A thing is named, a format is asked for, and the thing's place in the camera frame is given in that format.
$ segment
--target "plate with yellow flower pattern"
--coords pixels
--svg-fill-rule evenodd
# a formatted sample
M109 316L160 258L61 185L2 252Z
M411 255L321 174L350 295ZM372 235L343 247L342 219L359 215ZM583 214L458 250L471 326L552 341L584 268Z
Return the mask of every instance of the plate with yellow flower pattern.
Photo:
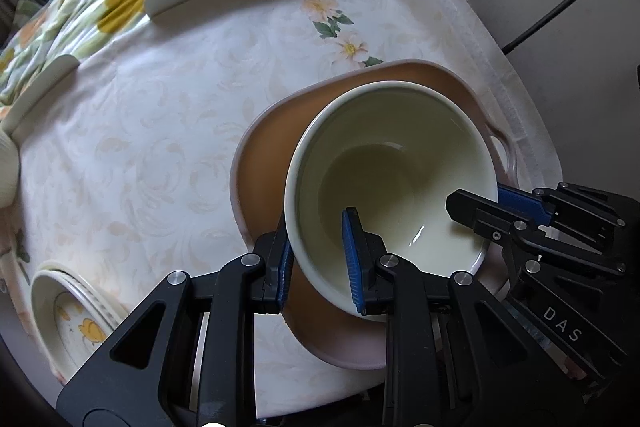
M40 345L63 383L113 332L73 277L59 271L34 275L31 308Z

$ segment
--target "green leaf print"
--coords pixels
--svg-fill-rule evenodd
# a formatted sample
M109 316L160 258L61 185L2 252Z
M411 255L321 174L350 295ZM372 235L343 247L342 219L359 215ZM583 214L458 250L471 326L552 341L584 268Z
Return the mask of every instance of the green leaf print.
M18 259L22 259L25 263L30 263L31 256L29 255L29 252L25 250L23 241L24 241L24 232L22 231L22 229L20 229L15 233L15 244L16 244L15 256Z
M329 28L331 28L335 34L337 34L340 31L340 26L338 26L338 23L335 21L335 18L331 18L329 17L328 19L329 22Z
M27 270L24 269L24 266L22 266L22 263L18 263L18 266L20 267L20 270L22 271L22 275L24 275L24 278L27 281L27 284L31 284L31 280L29 279Z
M384 60L380 60L379 58L376 58L376 57L369 57L367 60L364 61L364 67L368 68L369 66L382 64L382 62L384 62Z
M320 33L321 39L338 36L338 34L328 24L323 22L314 22L314 26L316 27L316 30L318 30L318 33Z
M353 24L353 21L349 19L345 14L340 14L339 17L334 17L334 20L336 22L339 22L340 24Z

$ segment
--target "orange flower print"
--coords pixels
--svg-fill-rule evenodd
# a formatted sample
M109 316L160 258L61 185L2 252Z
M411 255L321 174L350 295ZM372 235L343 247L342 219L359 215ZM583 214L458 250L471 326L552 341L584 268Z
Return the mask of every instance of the orange flower print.
M0 74L4 73L4 70L7 66L14 60L15 50L13 48L9 48L3 53L3 57L0 58Z
M27 47L27 44L33 39L33 36L36 34L36 31L44 24L47 20L47 10L43 10L40 15L36 18L31 19L27 22L18 32L18 39L20 41L21 47L24 49Z
M66 321L70 321L71 317L69 316L69 314L66 312L66 310L60 306L56 306L56 311L58 312L58 315L60 315L60 317L62 317L63 319L65 319Z
M303 0L302 9L314 22L325 22L329 17L340 15L335 0Z

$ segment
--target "bowl rim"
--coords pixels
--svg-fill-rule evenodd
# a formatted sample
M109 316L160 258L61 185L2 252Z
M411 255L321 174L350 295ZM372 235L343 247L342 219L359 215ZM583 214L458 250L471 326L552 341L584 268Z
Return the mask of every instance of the bowl rim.
M111 328L113 328L114 330L123 322L124 319L127 318L127 315L129 315L115 298L107 295L106 292L100 291L96 286L82 277L77 271L69 268L63 263L60 263L60 261L56 261L55 259L48 259L47 261L43 261L40 266L38 266L38 270L58 271L70 275L72 279L75 279L79 283L81 290L84 289L85 291L88 291L91 296L98 301L100 306L105 308L108 314L111 315L110 320L110 317L104 316L104 314L101 313L107 320L107 322L111 325Z
M52 345L52 343L53 344L59 343L60 346L62 346L63 349L65 349L64 345L62 344L62 340L60 339L59 336L57 337L57 339L45 338L45 335L42 332L42 327L43 327L42 314L36 313L36 308L34 306L34 297L35 297L34 289L36 288L36 282L41 279L49 279L49 280L55 281L59 286L61 286L66 291L71 293L71 295L73 295L82 304L82 306L84 306L84 309L87 310L87 312L91 315L91 317L98 324L98 326L102 328L102 331L105 334L107 334L107 336L113 333L114 328L107 322L107 320L102 316L99 310L97 310L91 304L91 302L87 299L87 297L78 288L76 288L72 284L72 282L69 282L64 277L64 275L69 276L69 274L65 274L64 272L61 272L59 270L49 270L49 269L37 270L37 272L33 275L33 279L31 280L30 307L31 307L31 316L33 317L33 323L35 325L35 333L38 336L38 341L40 343L40 346L42 346L42 348L44 349L50 364L55 368L55 370L57 370L57 372L59 372L60 375L62 375L62 377L66 381L69 381L73 377L75 372L79 369L79 366L76 367L75 370L71 369L71 367L76 366L76 363L70 357L68 357L68 360L60 360L59 355L57 355L53 351L54 346ZM53 309L53 305L54 305L53 302L47 302L47 308L51 307L51 309ZM51 330L56 329L52 319L47 322L49 322L49 328Z
M373 71L385 71L390 70L394 71L398 67L417 67L417 68L433 68L435 70L439 70L445 74L448 74L452 81L460 84L463 87L465 94L470 97L476 106L480 116L481 121L484 123L484 126L490 131L490 142L487 143L487 147L492 146L495 151L495 158L498 160L498 165L494 163L494 169L499 168L501 172L504 173L505 181L503 183L507 183L512 187L519 187L520 182L518 179L518 158L516 153L516 145L513 138L510 134L506 133L505 129L499 125L495 118L487 112L487 108L484 103L481 102L478 93L476 93L472 87L462 79L457 73L454 73L446 66L443 66L437 62L433 62L432 60L425 60L423 58L398 58L397 60L390 60L388 62L383 62L382 64L377 64L375 66L370 66L365 70L354 70L347 71L346 73L338 74L336 76L332 76L331 78L327 78L325 80L321 80L320 82L316 82L315 84L311 84L309 86L303 87L302 89L298 89L287 96L281 98L277 102L272 103L269 107L265 108L258 116L255 117L254 121L247 127L247 129L242 134L238 145L236 146L236 151L234 152L233 159L231 161L230 171L229 171L229 192L231 198L231 208L233 210L234 219L236 220L236 225L240 231L240 235L244 240L246 247L251 250L255 246L255 241L257 237L254 237L247 225L246 218L244 212L242 210L242 198L240 197L238 188L239 188L239 168L242 165L244 160L244 155L246 153L248 145L251 143L252 137L257 129L260 128L263 123L271 117L274 112L277 112L282 106L287 105L295 101L298 98L304 97L310 93L316 92L316 90L322 89L323 87L330 86L332 84L340 84L341 82L347 81L353 77L358 77L366 72ZM414 80L408 80L407 82L416 83ZM505 149L505 153L507 156L512 155L511 158L507 158L507 160L513 161L513 172L509 172L508 166L504 165L504 160L502 160L499 149L495 146L495 143L492 143L492 137L498 138L498 141L501 142L502 147Z
M296 149L294 150L293 157L287 171L287 180L285 182L285 222L287 223L287 235L289 236L291 248L295 252L298 265L300 266L300 269L302 270L308 281L316 288L320 295L331 302L331 304L357 317L360 317L361 315L358 315L356 313L355 307L353 306L352 302L349 301L347 304L345 304L346 298L343 298L342 295L339 295L338 292L334 288L332 288L327 281L324 280L324 278L313 266L313 263L311 263L308 254L306 253L298 220L296 219L298 177L300 174L300 169L303 165L304 158L306 157L306 154L308 152L308 145L316 136L317 131L331 116L334 115L336 110L346 103L351 102L351 100L362 96L363 94L383 89L404 89L418 92L422 95L427 95L431 98L434 98L439 103L452 110L453 113L455 113L455 115L459 118L459 121L462 121L464 123L465 130L473 137L474 141L476 142L476 145L478 146L478 149L480 151L480 155L482 156L482 161L484 163L485 169L493 174L494 183L491 186L491 188L493 189L491 196L493 197L492 199L494 201L497 201L498 198L495 166L480 132L476 128L473 121L465 114L464 111L462 111L462 109L460 109L454 102L452 102L446 96L440 94L436 90L404 80L381 80L378 82L364 84L363 86L358 86L351 90L348 90L347 92L338 96L335 100L332 100L330 103L328 103L328 105L312 120L311 124L309 124L309 126L306 128L305 132L300 138L300 141L298 142L298 145L296 145ZM484 261L487 246L488 245L486 242L482 243L482 247L479 251L478 256L476 257L474 263L468 269L469 273L475 274L478 271L479 267L482 264L482 261Z

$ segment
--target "metal screw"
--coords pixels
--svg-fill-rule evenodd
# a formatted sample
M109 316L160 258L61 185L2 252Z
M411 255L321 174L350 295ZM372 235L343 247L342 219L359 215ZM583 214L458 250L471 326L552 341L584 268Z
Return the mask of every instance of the metal screw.
M525 264L524 268L529 273L538 273L540 271L540 263L535 259L529 259Z
M173 284L174 286L176 286L178 284L182 284L185 279L187 279L187 274L185 272L180 271L180 270L176 270L175 272L171 272L169 275L166 276L166 281L169 284Z
M469 272L458 272L453 276L453 280L460 284L460 286L469 286L474 277Z
M392 253L385 253L380 256L380 264L382 266L386 266L387 268L393 268L398 265L398 257L393 255Z
M260 263L260 256L257 253L247 253L242 256L240 263L245 266L255 266Z

